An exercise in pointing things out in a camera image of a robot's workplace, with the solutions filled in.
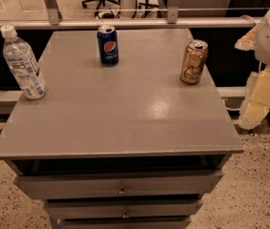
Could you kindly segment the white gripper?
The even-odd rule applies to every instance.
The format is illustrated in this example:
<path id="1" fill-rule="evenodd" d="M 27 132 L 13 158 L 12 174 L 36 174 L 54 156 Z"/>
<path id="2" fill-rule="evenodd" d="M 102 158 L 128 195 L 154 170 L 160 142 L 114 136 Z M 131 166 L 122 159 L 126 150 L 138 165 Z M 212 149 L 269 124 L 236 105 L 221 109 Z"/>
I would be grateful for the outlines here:
<path id="1" fill-rule="evenodd" d="M 255 49 L 255 57 L 267 65 L 260 73 L 250 74 L 240 106 L 238 125 L 250 130 L 260 125 L 270 111 L 270 9 L 257 27 L 236 42 L 235 48 L 242 51 Z"/>

